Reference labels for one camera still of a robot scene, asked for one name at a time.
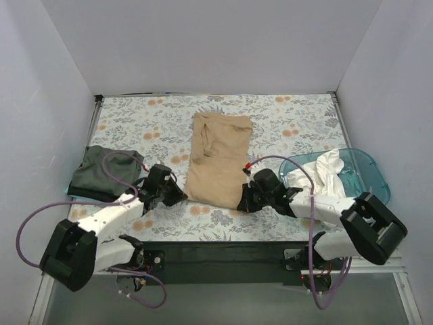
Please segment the teal folded t shirt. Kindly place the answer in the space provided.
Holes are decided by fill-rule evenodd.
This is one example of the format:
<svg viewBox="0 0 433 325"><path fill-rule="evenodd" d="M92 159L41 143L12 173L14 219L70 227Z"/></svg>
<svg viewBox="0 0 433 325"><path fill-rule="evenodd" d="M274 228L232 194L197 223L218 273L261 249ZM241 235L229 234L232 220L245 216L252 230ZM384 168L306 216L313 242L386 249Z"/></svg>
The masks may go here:
<svg viewBox="0 0 433 325"><path fill-rule="evenodd" d="M77 196L77 195L74 195L74 194L70 194L69 193L69 188L66 188L64 192L65 192L65 195L71 197L75 201L79 201L79 202L98 202L98 200L93 199L93 198L87 198L85 196Z"/></svg>

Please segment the black folded t shirt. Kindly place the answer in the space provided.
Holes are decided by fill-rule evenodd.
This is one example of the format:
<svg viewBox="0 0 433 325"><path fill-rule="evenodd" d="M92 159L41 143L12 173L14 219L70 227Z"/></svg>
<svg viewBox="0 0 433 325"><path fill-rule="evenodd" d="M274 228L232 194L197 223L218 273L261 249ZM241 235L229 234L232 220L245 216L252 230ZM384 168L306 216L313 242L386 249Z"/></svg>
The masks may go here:
<svg viewBox="0 0 433 325"><path fill-rule="evenodd" d="M84 188L77 188L69 185L69 193L77 196L85 196L87 198L93 198L98 200L98 202L114 202L118 199L118 196L109 194L107 192L100 192L95 190L88 190Z"/></svg>

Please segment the tan t shirt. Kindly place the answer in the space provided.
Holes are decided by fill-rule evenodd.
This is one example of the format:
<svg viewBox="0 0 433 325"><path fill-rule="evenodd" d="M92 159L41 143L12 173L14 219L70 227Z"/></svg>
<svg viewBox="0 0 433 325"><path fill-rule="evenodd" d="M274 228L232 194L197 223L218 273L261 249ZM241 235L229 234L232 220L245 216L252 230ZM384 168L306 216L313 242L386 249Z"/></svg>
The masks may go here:
<svg viewBox="0 0 433 325"><path fill-rule="evenodd" d="M191 201L236 209L242 197L252 121L247 116L195 113L185 193Z"/></svg>

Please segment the floral table cloth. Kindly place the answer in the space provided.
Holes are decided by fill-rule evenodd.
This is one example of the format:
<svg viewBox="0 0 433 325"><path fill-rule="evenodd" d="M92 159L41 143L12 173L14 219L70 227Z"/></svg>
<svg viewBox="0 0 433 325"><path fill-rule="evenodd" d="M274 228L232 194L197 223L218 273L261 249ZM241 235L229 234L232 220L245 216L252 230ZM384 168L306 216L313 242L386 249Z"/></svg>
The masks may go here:
<svg viewBox="0 0 433 325"><path fill-rule="evenodd" d="M197 112L245 115L252 121L248 158L279 169L282 156L346 147L333 99L323 95L166 95L107 97L99 109L91 145L136 150L147 165L170 167L186 180L193 116ZM140 240L306 240L309 223L266 208L244 214L196 202L159 204L119 229Z"/></svg>

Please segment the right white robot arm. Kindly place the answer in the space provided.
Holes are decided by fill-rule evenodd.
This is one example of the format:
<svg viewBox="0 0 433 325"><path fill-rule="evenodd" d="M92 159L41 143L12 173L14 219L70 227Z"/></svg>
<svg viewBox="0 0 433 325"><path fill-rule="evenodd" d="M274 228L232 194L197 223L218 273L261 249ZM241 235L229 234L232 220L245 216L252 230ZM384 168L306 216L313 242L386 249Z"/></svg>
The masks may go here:
<svg viewBox="0 0 433 325"><path fill-rule="evenodd" d="M254 172L246 167L243 172L247 181L242 186L239 211L255 213L271 207L283 216L312 217L341 228L312 240L306 260L314 269L338 257L362 257L384 265L407 236L406 226L372 193L356 198L312 195L302 188L285 187L270 169Z"/></svg>

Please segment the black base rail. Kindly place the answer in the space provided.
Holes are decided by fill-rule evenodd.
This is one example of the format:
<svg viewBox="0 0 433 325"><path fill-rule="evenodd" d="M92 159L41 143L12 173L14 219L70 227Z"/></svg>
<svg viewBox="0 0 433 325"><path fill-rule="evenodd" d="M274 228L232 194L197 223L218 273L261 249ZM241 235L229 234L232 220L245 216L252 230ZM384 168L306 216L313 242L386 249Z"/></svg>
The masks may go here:
<svg viewBox="0 0 433 325"><path fill-rule="evenodd" d="M144 242L143 270L165 284L277 283L300 285L301 273L284 260L305 241Z"/></svg>

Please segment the teal plastic basket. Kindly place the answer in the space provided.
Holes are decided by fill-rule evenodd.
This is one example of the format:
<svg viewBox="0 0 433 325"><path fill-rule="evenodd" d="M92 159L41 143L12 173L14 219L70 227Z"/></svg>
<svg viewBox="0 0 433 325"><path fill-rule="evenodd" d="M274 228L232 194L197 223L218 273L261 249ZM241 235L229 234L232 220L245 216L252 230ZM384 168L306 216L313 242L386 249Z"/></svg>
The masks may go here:
<svg viewBox="0 0 433 325"><path fill-rule="evenodd" d="M283 161L279 168L279 178L285 186L289 186L284 180L284 175L294 169L298 165L302 166L317 159L323 152L314 152L293 156L293 162ZM358 149L340 149L340 158L344 162L343 170L338 174L341 179L346 197L358 197L364 192L370 192L378 197L378 199L388 204L390 200L390 188L385 182L380 170L374 159L367 153Z"/></svg>

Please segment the white t shirt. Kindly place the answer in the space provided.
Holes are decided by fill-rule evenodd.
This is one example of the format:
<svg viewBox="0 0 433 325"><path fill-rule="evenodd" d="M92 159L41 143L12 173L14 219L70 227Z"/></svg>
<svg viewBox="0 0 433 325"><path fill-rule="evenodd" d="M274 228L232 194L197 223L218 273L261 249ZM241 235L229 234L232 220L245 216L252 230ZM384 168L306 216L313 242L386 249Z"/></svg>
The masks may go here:
<svg viewBox="0 0 433 325"><path fill-rule="evenodd" d="M319 155L316 160L303 164L302 168L313 180L315 195L346 198L343 183L338 176L344 168L339 149L334 148ZM286 173L284 180L290 187L311 191L311 183L300 169Z"/></svg>

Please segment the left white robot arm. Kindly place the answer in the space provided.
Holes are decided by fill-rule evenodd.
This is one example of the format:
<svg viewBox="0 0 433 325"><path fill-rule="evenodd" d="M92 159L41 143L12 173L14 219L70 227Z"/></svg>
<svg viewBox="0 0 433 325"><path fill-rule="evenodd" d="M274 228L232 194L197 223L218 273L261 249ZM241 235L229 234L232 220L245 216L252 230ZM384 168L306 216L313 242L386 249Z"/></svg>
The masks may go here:
<svg viewBox="0 0 433 325"><path fill-rule="evenodd" d="M71 222L59 222L39 263L39 269L72 292L84 287L94 272L124 265L138 270L144 262L140 240L129 235L108 238L124 225L138 220L159 203L171 207L186 200L172 170L155 164L137 190L138 196L122 194L113 205L94 215Z"/></svg>

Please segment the dark grey folded t shirt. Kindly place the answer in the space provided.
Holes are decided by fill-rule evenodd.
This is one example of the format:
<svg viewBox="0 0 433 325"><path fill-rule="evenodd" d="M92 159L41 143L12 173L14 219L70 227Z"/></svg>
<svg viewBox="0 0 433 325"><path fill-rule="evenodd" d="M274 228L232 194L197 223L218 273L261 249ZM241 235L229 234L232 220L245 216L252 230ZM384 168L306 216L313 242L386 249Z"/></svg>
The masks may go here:
<svg viewBox="0 0 433 325"><path fill-rule="evenodd" d="M143 156L135 150L86 147L69 185L121 196L139 179Z"/></svg>

